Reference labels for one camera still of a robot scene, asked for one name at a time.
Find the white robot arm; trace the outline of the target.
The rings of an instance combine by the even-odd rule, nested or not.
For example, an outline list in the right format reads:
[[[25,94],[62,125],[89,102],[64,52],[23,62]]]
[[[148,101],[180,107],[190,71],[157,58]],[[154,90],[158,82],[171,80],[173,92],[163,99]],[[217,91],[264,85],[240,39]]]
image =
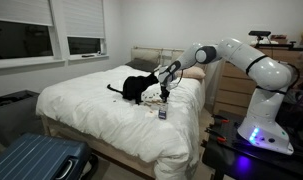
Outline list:
[[[225,38],[216,45],[194,43],[177,60],[162,67],[158,75],[161,99],[166,101],[169,97],[177,71],[221,59],[229,61],[256,82],[238,134],[255,147],[293,154],[289,135],[276,122],[280,105],[293,80],[293,69],[237,39]]]

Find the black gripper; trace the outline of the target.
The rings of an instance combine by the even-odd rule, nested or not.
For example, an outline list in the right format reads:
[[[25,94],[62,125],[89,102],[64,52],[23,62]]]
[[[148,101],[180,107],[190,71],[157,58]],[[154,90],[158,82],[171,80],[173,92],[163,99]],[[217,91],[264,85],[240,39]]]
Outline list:
[[[162,86],[161,87],[160,98],[162,99],[163,102],[167,101],[167,98],[169,97],[169,94],[170,94],[170,92],[167,90],[167,88]]]

